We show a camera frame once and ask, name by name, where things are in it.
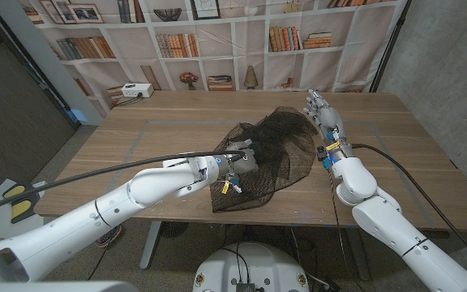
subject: black mesh net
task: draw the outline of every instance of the black mesh net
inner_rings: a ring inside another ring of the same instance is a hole
[[[251,139],[256,172],[239,174],[242,193],[232,187],[221,193],[224,182],[210,186],[212,211],[238,211],[265,205],[275,191],[305,178],[315,159],[312,135],[316,128],[291,107],[278,107],[256,125],[239,123],[216,147],[225,150],[231,143]]]

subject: white power strip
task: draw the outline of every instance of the white power strip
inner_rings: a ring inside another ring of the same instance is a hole
[[[126,84],[122,87],[124,97],[137,97],[142,93],[142,97],[150,97],[154,92],[152,84]]]

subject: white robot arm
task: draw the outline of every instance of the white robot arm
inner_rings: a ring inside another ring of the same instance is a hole
[[[401,214],[401,206],[378,187],[362,161],[345,141],[340,115],[312,89],[304,111],[319,126],[332,172],[342,179],[336,188],[340,201],[353,207],[353,217],[368,234],[393,249],[431,291],[467,289],[467,271],[417,230]]]
[[[232,155],[163,161],[163,168],[142,170],[130,181],[48,225],[0,241],[0,282],[39,281],[56,266],[101,235],[168,195],[189,195],[225,175],[256,170],[250,141],[237,142]]]

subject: picture frame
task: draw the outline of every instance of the picture frame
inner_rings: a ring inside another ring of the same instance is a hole
[[[104,23],[96,4],[68,4],[67,6],[77,24]]]
[[[70,4],[70,0],[51,0],[54,4],[55,8],[57,9],[58,13],[61,15],[62,21],[65,24],[76,24],[75,18],[70,12],[70,8],[68,8],[68,4]]]
[[[191,0],[194,20],[219,19],[219,0]]]
[[[50,0],[40,0],[39,3],[55,24],[64,24],[61,14]]]

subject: white robot body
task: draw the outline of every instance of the white robot body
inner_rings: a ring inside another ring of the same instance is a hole
[[[240,243],[239,246],[235,243],[225,248],[238,252],[246,260],[250,283],[255,286],[247,286],[246,265],[241,257],[220,249],[199,266],[193,284],[194,292],[238,291],[239,268],[245,285],[242,291],[260,291],[260,288],[266,291],[309,291],[304,269],[280,249],[254,242]]]

